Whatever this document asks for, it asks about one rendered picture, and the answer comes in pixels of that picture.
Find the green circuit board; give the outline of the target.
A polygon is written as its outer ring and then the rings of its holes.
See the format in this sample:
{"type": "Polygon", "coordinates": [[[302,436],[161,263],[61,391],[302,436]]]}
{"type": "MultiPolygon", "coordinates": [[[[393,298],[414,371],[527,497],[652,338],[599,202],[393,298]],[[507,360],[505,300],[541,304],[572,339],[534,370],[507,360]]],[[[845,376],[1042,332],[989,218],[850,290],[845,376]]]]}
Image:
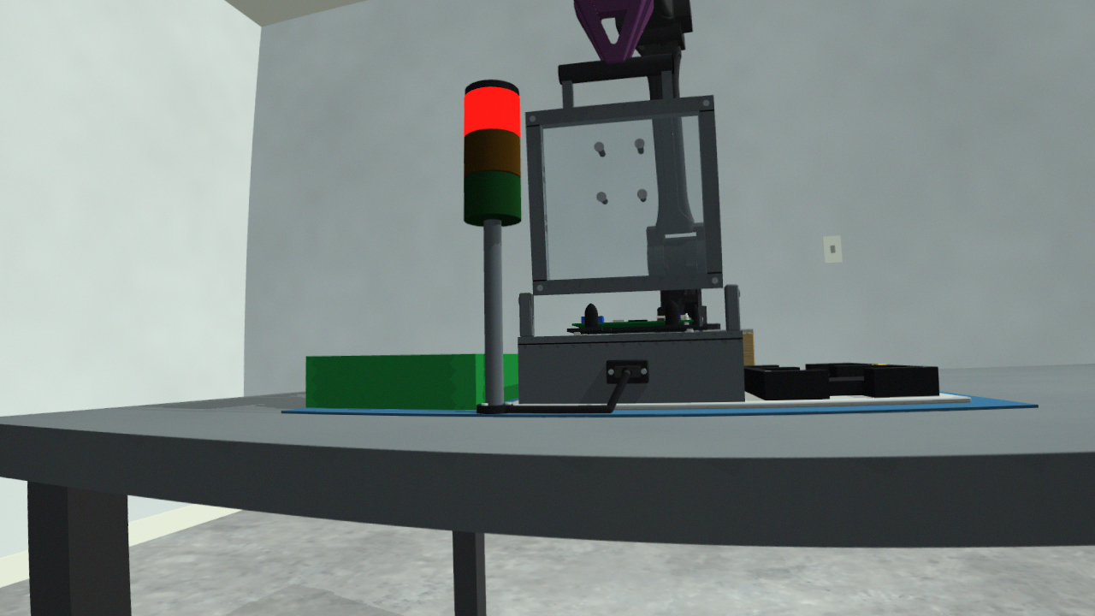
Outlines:
{"type": "MultiPolygon", "coordinates": [[[[576,326],[576,327],[579,327],[579,328],[585,328],[585,317],[580,317],[580,319],[583,319],[583,323],[573,323],[572,326],[576,326]]],[[[691,319],[691,318],[684,319],[684,315],[680,316],[680,312],[679,312],[679,324],[684,324],[684,321],[689,321],[689,325],[690,325],[695,319],[691,319]]],[[[625,319],[613,319],[612,323],[606,323],[606,317],[604,316],[598,316],[598,327],[602,327],[602,328],[609,328],[609,327],[611,327],[611,328],[627,328],[627,327],[653,327],[653,326],[666,326],[665,316],[657,316],[657,321],[647,321],[647,319],[627,319],[627,321],[625,321],[625,319]]]]}

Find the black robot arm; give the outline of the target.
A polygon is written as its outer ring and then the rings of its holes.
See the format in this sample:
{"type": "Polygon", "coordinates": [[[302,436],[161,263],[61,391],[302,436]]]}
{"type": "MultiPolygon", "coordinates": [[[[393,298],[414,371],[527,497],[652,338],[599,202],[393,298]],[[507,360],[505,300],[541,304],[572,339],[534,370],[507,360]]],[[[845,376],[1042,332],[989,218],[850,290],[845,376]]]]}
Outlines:
{"type": "MultiPolygon", "coordinates": [[[[672,74],[673,98],[679,94],[679,66],[681,50],[685,50],[684,33],[692,33],[692,16],[690,0],[654,0],[652,18],[639,37],[635,50],[641,57],[673,53],[675,74],[672,74]],[[660,27],[660,28],[658,28],[660,27]],[[664,43],[662,43],[664,42],[664,43]],[[659,43],[659,44],[657,44],[659,43]],[[664,47],[662,47],[664,46],[664,47]],[[657,48],[658,47],[658,48],[657,48]]],[[[661,75],[647,75],[650,100],[662,100],[661,75]]],[[[707,306],[701,305],[701,289],[684,289],[684,291],[660,291],[660,309],[657,313],[665,315],[665,309],[670,300],[675,301],[681,315],[684,313],[684,295],[699,295],[699,316],[708,330],[721,330],[721,323],[707,323],[707,306]]]]}

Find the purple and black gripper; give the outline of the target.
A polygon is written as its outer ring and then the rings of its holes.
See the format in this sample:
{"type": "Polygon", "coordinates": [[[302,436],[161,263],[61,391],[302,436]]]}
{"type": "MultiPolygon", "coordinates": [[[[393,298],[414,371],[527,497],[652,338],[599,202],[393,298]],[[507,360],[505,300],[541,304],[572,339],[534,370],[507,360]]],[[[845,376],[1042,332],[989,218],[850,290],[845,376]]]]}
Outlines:
{"type": "Polygon", "coordinates": [[[614,65],[624,62],[626,57],[632,57],[642,32],[652,16],[654,0],[574,0],[574,9],[600,60],[606,60],[607,65],[614,65]],[[616,44],[613,44],[607,38],[601,20],[623,16],[625,18],[619,31],[619,38],[616,44]]]}

